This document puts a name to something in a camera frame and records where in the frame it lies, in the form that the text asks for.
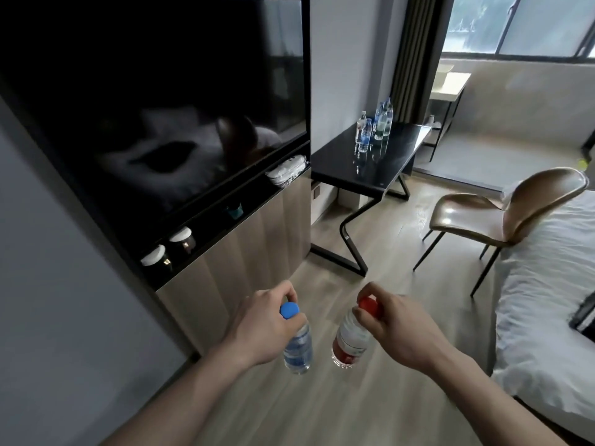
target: white table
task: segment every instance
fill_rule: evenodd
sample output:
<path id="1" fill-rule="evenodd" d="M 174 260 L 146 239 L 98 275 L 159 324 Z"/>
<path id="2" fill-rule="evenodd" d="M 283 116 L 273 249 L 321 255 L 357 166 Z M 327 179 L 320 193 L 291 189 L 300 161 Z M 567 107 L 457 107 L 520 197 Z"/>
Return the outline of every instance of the white table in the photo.
<path id="1" fill-rule="evenodd" d="M 459 107 L 459 103 L 461 101 L 461 96 L 465 90 L 465 85 L 467 84 L 470 76 L 471 74 L 449 72 L 448 75 L 446 75 L 444 84 L 441 87 L 432 88 L 430 100 L 441 100 L 443 102 L 448 102 L 448 108 L 446 109 L 446 115 L 444 116 L 442 125 L 439 128 L 433 127 L 433 130 L 437 130 L 438 133 L 428 135 L 426 141 L 424 142 L 425 146 L 432 147 L 434 149 L 432 151 L 432 156 L 430 157 L 430 162 L 432 161 L 432 158 L 434 158 L 436 147 L 438 147 L 438 143 L 442 139 L 442 136 L 444 136 L 444 134 L 450 128 L 450 124 L 452 123 L 452 119 L 455 117 L 456 110 Z M 452 107 L 453 103 L 455 103 L 455 108 L 449 118 L 450 108 Z"/>

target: person's left hand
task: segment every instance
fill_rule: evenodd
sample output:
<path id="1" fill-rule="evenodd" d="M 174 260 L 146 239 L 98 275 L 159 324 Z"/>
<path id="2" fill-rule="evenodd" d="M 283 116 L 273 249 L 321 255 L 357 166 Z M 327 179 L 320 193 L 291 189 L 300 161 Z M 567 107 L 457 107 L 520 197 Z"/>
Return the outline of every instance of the person's left hand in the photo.
<path id="1" fill-rule="evenodd" d="M 298 313 L 284 319 L 279 313 L 283 297 L 298 301 L 289 280 L 271 290 L 257 291 L 245 298 L 237 309 L 223 344 L 234 349 L 244 367 L 260 365 L 275 359 L 308 320 Z"/>

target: curtain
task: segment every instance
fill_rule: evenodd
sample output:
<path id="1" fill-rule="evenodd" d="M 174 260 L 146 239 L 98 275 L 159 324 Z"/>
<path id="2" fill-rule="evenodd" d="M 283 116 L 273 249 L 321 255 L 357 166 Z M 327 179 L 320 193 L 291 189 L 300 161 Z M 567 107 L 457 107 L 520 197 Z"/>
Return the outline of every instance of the curtain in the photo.
<path id="1" fill-rule="evenodd" d="M 454 0 L 409 0 L 394 70 L 394 119 L 421 124 Z"/>

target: black desk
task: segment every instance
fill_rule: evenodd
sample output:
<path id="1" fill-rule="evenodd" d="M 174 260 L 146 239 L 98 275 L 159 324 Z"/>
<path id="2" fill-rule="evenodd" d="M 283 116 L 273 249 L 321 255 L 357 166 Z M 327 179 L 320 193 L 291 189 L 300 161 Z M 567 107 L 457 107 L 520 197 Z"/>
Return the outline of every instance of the black desk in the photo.
<path id="1" fill-rule="evenodd" d="M 366 275 L 368 266 L 349 237 L 346 225 L 379 203 L 384 194 L 409 200 L 409 190 L 400 173 L 412 160 L 430 131 L 430 127 L 395 122 L 388 138 L 384 138 L 382 142 L 370 141 L 371 147 L 368 152 L 359 153 L 355 144 L 355 124 L 353 124 L 311 156 L 313 180 L 372 198 L 360 209 L 347 216 L 339 226 L 339 234 L 355 262 L 315 244 L 311 245 L 312 253 L 352 270 L 362 277 Z M 403 193 L 389 189 L 396 179 L 399 180 Z"/>

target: white wall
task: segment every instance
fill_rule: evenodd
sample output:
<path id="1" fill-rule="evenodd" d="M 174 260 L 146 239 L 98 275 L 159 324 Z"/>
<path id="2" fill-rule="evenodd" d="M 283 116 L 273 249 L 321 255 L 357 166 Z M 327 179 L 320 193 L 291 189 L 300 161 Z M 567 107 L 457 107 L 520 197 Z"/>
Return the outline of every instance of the white wall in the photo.
<path id="1" fill-rule="evenodd" d="M 595 65 L 441 59 L 470 72 L 453 130 L 579 148 L 595 129 Z"/>
<path id="2" fill-rule="evenodd" d="M 392 84 L 407 0 L 311 0 L 312 152 Z"/>
<path id="3" fill-rule="evenodd" d="M 186 360 L 75 222 L 76 203 L 0 99 L 3 445 L 97 444 Z"/>

